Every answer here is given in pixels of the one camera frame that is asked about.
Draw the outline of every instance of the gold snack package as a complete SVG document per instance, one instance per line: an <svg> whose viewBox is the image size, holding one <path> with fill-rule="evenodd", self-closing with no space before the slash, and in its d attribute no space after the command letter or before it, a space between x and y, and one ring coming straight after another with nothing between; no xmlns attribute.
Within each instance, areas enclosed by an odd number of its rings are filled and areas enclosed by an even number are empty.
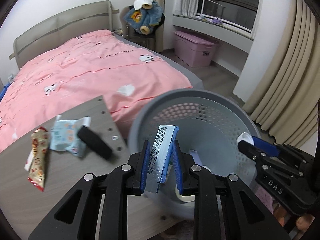
<svg viewBox="0 0 320 240"><path fill-rule="evenodd" d="M45 156L49 147L48 131L40 127L31 134L32 164L28 180L39 190L44 190Z"/></svg>

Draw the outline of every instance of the wooden table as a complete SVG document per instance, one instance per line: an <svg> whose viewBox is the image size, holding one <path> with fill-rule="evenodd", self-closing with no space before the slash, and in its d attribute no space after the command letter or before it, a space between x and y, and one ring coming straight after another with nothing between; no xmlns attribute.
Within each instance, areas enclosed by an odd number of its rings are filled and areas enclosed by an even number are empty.
<svg viewBox="0 0 320 240"><path fill-rule="evenodd" d="M80 119L91 116L90 129L98 133L111 148L117 149L118 159L110 163L94 152L88 151L83 159L67 152L50 151L47 158L48 168L44 192L39 191L27 181L28 172L24 170L26 159L31 150L29 132L19 138L0 154L0 207L22 240L30 233L65 195L68 190L86 173L96 176L110 173L114 168L127 163L129 153L124 141L117 135L117 129L109 131L112 121L102 97L85 102L62 114L62 120ZM43 124L50 129L55 119ZM168 229L178 221L165 214L150 199L144 196L128 197L128 239L148 239Z"/></svg>

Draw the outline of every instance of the pink blanket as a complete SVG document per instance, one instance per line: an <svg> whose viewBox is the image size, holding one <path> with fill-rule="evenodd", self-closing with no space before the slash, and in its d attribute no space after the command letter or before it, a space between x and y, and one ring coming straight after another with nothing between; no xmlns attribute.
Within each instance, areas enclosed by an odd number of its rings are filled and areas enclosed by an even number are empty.
<svg viewBox="0 0 320 240"><path fill-rule="evenodd" d="M108 30L67 41L26 63L0 103L0 152L47 120L103 95L123 136L140 109L189 80Z"/></svg>

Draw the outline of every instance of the gray headboard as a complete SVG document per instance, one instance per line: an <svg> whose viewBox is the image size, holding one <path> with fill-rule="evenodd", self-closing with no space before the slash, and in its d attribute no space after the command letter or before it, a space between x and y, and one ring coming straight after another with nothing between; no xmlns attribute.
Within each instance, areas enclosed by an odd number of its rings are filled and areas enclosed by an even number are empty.
<svg viewBox="0 0 320 240"><path fill-rule="evenodd" d="M85 33L112 29L110 1L81 5L56 14L14 40L13 51L19 69L36 56L55 49Z"/></svg>

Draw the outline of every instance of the metal bolt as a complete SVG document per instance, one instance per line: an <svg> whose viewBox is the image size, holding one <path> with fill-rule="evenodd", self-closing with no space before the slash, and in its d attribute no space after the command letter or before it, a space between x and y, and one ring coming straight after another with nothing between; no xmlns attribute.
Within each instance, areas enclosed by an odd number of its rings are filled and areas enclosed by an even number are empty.
<svg viewBox="0 0 320 240"><path fill-rule="evenodd" d="M239 177L238 177L236 174L231 174L231 175L229 176L229 179L230 179L231 181L238 181Z"/></svg>
<svg viewBox="0 0 320 240"><path fill-rule="evenodd" d="M93 179L93 174L87 173L83 178L86 181L92 180Z"/></svg>
<svg viewBox="0 0 320 240"><path fill-rule="evenodd" d="M192 169L193 171L200 171L200 170L201 170L201 167L200 167L199 165L193 165L193 166L191 167L191 169Z"/></svg>
<svg viewBox="0 0 320 240"><path fill-rule="evenodd" d="M123 171L129 171L129 170L131 170L131 165L125 164L125 165L123 165L123 166L121 167L121 169L122 169Z"/></svg>

